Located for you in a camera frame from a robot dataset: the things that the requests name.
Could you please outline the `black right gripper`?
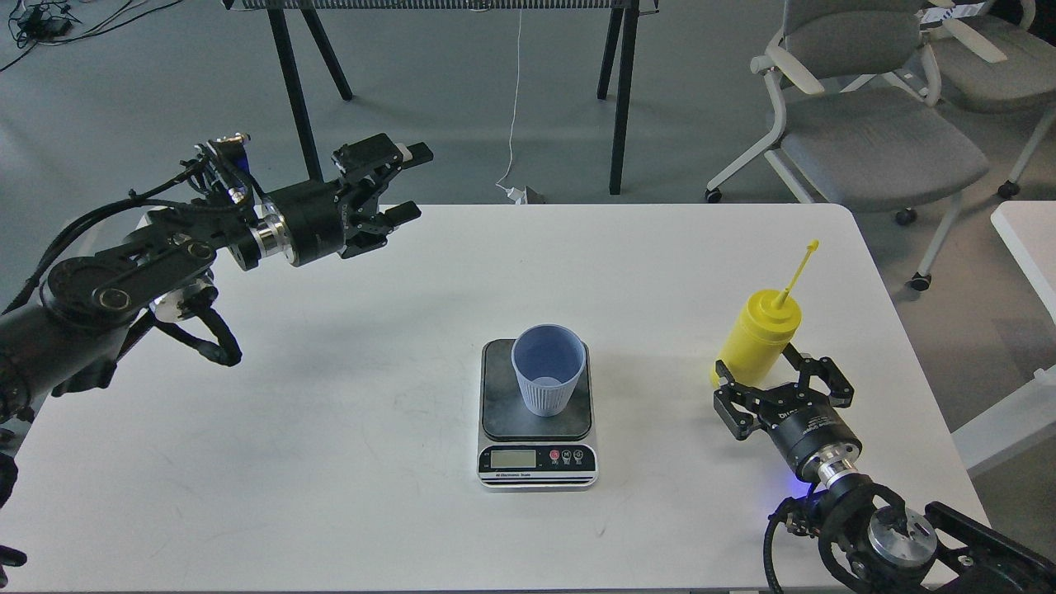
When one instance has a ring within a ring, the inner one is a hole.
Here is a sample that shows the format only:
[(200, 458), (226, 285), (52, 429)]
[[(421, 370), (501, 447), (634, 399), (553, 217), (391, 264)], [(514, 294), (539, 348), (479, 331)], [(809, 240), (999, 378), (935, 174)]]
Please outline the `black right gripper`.
[[(834, 409), (849, 408), (855, 388), (830, 357), (811, 357), (791, 344), (784, 347), (782, 357), (799, 376), (769, 389), (740, 384), (724, 361), (715, 361), (719, 383), (714, 408), (736, 440), (762, 429), (797, 479), (826, 482), (824, 465), (832, 460), (856, 462), (861, 452), (860, 440)], [(822, 380), (828, 394), (811, 389), (813, 379)]]

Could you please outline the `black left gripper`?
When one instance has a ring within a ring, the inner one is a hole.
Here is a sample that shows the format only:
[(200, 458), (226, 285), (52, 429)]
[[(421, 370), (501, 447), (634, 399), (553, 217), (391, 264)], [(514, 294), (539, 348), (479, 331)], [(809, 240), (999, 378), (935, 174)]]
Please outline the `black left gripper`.
[[(240, 267), (253, 270), (277, 253), (299, 267), (331, 253), (350, 259), (384, 248), (391, 233), (422, 211), (406, 202), (378, 214), (378, 199), (396, 174), (433, 157), (423, 142), (403, 145), (384, 133), (341, 146), (332, 152), (340, 181), (302, 181), (257, 197), (259, 218), (248, 225), (249, 250), (240, 256)], [(341, 217), (350, 217), (346, 239)]]

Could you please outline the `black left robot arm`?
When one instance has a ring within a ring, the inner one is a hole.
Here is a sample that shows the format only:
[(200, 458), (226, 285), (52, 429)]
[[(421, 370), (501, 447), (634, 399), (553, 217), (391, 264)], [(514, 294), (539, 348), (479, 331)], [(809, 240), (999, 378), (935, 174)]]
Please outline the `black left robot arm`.
[(417, 219), (410, 200), (380, 209), (403, 170), (429, 163), (425, 143), (384, 133), (333, 152), (339, 177), (264, 191), (250, 172), (242, 133), (206, 140), (161, 185), (76, 218), (50, 242), (2, 312), (2, 419), (34, 420), (43, 394), (103, 389), (120, 358), (158, 328), (218, 365), (243, 354), (215, 311), (211, 273), (219, 250), (252, 270), (280, 253), (305, 266), (385, 247)]

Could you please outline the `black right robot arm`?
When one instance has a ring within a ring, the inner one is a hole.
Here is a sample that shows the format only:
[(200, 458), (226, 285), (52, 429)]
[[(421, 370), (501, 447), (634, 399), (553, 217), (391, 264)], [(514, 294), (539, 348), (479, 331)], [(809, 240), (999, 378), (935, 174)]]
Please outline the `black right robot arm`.
[(768, 518), (763, 573), (781, 592), (773, 563), (780, 524), (816, 539), (823, 565), (857, 593), (923, 593), (934, 563), (954, 572), (940, 593), (1052, 593), (1052, 561), (998, 531), (940, 502), (923, 514), (856, 468), (861, 443), (837, 410), (855, 391), (834, 361), (810, 358), (786, 346), (784, 357), (799, 373), (772, 389), (735, 379), (716, 361), (715, 410), (732, 437), (743, 441), (763, 430), (796, 478), (808, 483), (803, 497), (786, 497)]

